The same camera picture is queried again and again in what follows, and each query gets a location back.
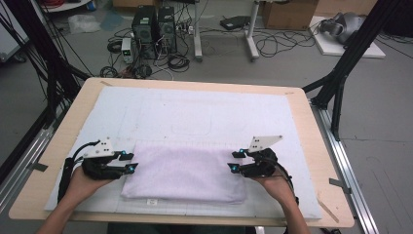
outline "table leg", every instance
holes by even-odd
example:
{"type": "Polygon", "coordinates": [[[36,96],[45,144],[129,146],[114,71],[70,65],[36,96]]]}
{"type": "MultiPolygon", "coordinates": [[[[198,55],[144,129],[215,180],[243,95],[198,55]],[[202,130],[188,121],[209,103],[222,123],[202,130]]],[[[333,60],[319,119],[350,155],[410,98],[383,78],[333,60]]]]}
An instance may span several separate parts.
{"type": "Polygon", "coordinates": [[[251,51],[251,61],[255,61],[259,58],[257,48],[255,47],[254,39],[252,38],[252,33],[254,32],[255,20],[257,19],[259,8],[259,1],[255,0],[252,6],[251,21],[249,22],[249,30],[245,32],[246,42],[251,51]]]}
{"type": "Polygon", "coordinates": [[[197,61],[203,60],[203,48],[201,46],[201,34],[200,34],[200,19],[198,16],[198,5],[200,0],[195,1],[195,28],[194,28],[194,49],[195,49],[195,59],[197,61]]]}

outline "white cloth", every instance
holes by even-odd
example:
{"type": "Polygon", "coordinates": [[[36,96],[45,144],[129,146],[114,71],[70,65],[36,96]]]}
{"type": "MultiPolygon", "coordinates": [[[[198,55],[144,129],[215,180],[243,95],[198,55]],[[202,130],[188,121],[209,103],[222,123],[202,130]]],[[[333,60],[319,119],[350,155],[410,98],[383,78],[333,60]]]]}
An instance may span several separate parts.
{"type": "Polygon", "coordinates": [[[168,199],[239,204],[245,199],[244,178],[227,163],[241,163],[226,146],[139,141],[132,163],[138,163],[125,182],[127,198],[168,199]]]}

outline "computer tower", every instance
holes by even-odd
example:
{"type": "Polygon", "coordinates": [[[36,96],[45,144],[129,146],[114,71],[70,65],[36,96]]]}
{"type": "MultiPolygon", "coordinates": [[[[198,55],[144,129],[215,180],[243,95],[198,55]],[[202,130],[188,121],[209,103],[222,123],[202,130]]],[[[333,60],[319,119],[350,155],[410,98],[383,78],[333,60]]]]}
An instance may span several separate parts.
{"type": "Polygon", "coordinates": [[[143,59],[156,59],[158,50],[155,50],[155,44],[161,37],[155,6],[138,6],[131,29],[139,56],[143,59]]]}
{"type": "Polygon", "coordinates": [[[176,49],[176,33],[175,33],[175,18],[173,7],[162,7],[158,11],[158,24],[163,37],[163,53],[165,49],[168,53],[174,54],[176,49]]]}
{"type": "Polygon", "coordinates": [[[160,36],[155,6],[138,6],[131,23],[131,29],[136,43],[150,44],[157,42],[160,36]]]}

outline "wooden tabletop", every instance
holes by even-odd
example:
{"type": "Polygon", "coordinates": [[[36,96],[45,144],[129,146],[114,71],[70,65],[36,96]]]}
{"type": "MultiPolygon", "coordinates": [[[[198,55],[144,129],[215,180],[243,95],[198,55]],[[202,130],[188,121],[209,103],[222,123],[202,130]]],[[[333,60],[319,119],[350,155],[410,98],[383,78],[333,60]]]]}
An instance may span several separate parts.
{"type": "MultiPolygon", "coordinates": [[[[313,186],[319,201],[322,219],[308,221],[309,226],[351,227],[354,218],[343,190],[329,184],[330,178],[337,179],[330,156],[322,139],[316,119],[304,92],[299,88],[267,87],[233,84],[192,83],[153,80],[128,80],[91,78],[84,84],[81,92],[70,107],[58,127],[49,146],[45,150],[41,164],[48,169],[45,172],[33,171],[26,185],[10,209],[10,218],[46,219],[49,212],[44,210],[52,189],[55,186],[59,169],[68,155],[76,137],[103,87],[140,87],[154,89],[216,91],[249,94],[267,94],[286,96],[301,141],[302,149],[310,170],[313,186]]],[[[149,222],[149,223],[186,223],[186,224],[222,224],[284,226],[285,222],[274,218],[261,217],[214,217],[182,216],[157,214],[109,214],[77,212],[72,220],[149,222]]]]}

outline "label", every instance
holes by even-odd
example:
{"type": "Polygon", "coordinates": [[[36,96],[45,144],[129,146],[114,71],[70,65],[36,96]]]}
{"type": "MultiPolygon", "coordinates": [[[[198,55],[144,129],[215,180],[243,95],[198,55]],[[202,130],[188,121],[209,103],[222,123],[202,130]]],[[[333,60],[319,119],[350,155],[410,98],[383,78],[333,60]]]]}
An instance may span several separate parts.
{"type": "Polygon", "coordinates": [[[146,200],[146,205],[156,206],[156,205],[158,205],[158,199],[148,199],[148,200],[146,200]]]}

